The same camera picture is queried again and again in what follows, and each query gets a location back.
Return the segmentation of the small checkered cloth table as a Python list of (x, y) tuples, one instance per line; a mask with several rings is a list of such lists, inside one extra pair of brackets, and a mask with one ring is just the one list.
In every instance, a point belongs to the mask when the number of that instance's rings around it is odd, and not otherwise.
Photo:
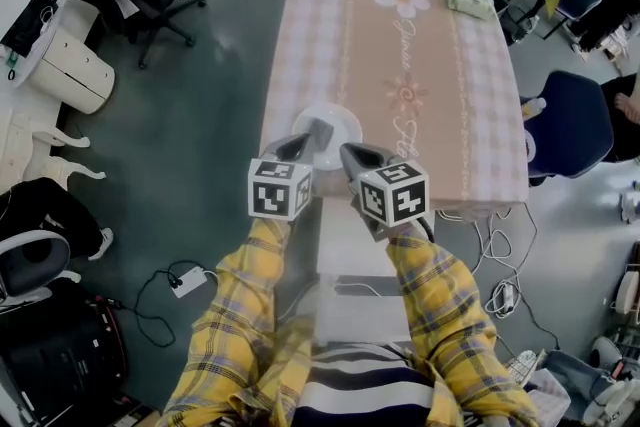
[(557, 427), (571, 404), (564, 387), (547, 369), (535, 371), (527, 386), (537, 409), (539, 427)]

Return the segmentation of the white power strip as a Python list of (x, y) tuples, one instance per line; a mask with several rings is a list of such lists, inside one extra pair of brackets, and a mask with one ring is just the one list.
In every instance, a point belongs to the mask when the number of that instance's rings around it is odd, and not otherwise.
[(511, 314), (516, 306), (515, 289), (512, 283), (499, 283), (492, 295), (491, 309), (498, 318), (505, 318)]
[(195, 266), (176, 280), (172, 290), (174, 295), (181, 299), (206, 283), (207, 273), (202, 267)]

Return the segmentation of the clear water bottle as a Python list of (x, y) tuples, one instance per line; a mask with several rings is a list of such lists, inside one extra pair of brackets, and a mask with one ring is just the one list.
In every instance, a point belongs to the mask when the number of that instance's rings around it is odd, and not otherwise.
[(526, 100), (521, 105), (521, 113), (523, 121), (526, 122), (540, 115), (546, 108), (547, 102), (544, 98), (534, 97)]

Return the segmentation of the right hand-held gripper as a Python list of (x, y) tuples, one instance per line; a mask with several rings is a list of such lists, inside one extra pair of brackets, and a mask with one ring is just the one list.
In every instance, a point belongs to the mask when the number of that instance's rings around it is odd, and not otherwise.
[[(355, 191), (365, 225), (376, 242), (412, 222), (430, 238), (429, 176), (415, 160), (394, 163), (397, 155), (366, 143), (344, 143), (339, 154), (349, 190)], [(361, 166), (383, 167), (360, 173)]]

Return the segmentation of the white plate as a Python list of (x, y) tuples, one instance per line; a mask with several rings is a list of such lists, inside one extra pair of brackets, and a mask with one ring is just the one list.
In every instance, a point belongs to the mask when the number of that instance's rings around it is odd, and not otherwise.
[(312, 118), (319, 118), (334, 127), (329, 144), (325, 147), (332, 155), (332, 168), (315, 168), (319, 171), (335, 171), (342, 168), (339, 150), (347, 142), (360, 143), (363, 140), (361, 125), (357, 117), (347, 108), (329, 102), (320, 102), (305, 108), (295, 119), (291, 134), (297, 134), (308, 127)]

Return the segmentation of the grey blue clothes pile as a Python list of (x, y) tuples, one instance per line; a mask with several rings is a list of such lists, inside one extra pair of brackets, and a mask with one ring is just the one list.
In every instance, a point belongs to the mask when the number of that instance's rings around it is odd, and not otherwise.
[(586, 362), (560, 350), (550, 352), (542, 367), (568, 393), (565, 417), (584, 427), (640, 427), (640, 361), (624, 357), (613, 341), (595, 340)]

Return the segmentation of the white wooden chair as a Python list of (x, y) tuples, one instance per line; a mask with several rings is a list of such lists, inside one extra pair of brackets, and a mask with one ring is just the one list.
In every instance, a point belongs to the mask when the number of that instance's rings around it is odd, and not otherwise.
[(384, 241), (376, 242), (344, 198), (325, 198), (320, 217), (315, 341), (386, 344), (411, 340)]

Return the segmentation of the white vanity table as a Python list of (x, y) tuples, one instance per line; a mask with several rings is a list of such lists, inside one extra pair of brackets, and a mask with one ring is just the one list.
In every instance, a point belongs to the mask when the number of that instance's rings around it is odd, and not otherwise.
[(0, 110), (0, 194), (20, 182), (40, 177), (51, 178), (65, 190), (73, 174), (105, 179), (103, 171), (94, 172), (55, 155), (55, 150), (65, 146), (88, 149), (90, 145), (88, 137), (72, 138), (11, 108)]

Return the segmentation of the table with pink checkered cloth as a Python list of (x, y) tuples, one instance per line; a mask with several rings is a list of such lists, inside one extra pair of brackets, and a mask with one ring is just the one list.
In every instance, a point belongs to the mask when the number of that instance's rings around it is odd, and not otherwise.
[(285, 0), (261, 140), (332, 103), (366, 143), (414, 160), (438, 210), (485, 217), (523, 203), (520, 99), (496, 19), (446, 0)]

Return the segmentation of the person's striped shirt torso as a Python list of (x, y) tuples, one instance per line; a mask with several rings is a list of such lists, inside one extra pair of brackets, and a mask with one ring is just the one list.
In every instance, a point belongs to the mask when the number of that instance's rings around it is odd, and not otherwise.
[(334, 343), (313, 351), (291, 427), (424, 427), (433, 392), (402, 345)]

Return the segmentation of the person's right forearm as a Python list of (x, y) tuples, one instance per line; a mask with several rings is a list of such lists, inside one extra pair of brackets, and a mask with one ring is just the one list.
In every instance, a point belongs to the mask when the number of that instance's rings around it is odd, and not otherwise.
[(496, 329), (474, 277), (451, 253), (410, 224), (396, 228), (386, 252), (404, 299), (414, 361), (433, 380), (425, 427), (538, 427), (528, 394), (498, 360)]

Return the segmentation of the cream round cabinet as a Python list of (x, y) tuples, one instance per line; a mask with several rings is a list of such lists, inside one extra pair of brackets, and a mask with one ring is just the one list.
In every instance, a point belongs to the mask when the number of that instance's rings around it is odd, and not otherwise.
[(84, 43), (59, 27), (44, 45), (44, 53), (28, 81), (69, 107), (93, 114), (110, 98), (115, 71)]

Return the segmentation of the black equipment case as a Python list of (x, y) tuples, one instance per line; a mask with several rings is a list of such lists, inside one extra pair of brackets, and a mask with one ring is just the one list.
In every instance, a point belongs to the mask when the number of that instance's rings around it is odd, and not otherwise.
[(0, 362), (36, 423), (116, 391), (127, 357), (102, 301), (51, 297), (0, 315)]

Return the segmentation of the grey white rounded chair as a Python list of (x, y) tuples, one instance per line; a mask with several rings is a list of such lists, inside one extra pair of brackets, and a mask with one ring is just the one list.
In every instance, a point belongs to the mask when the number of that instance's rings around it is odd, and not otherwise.
[(0, 241), (0, 314), (52, 296), (48, 285), (59, 278), (78, 284), (81, 275), (68, 269), (67, 240), (47, 230), (30, 230)]

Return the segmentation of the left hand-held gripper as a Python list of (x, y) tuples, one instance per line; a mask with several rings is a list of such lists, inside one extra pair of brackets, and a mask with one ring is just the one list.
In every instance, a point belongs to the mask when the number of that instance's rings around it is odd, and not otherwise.
[[(304, 163), (286, 162), (302, 161)], [(331, 152), (309, 133), (270, 143), (250, 162), (247, 204), (250, 217), (294, 221), (312, 200), (314, 168), (332, 168)]]

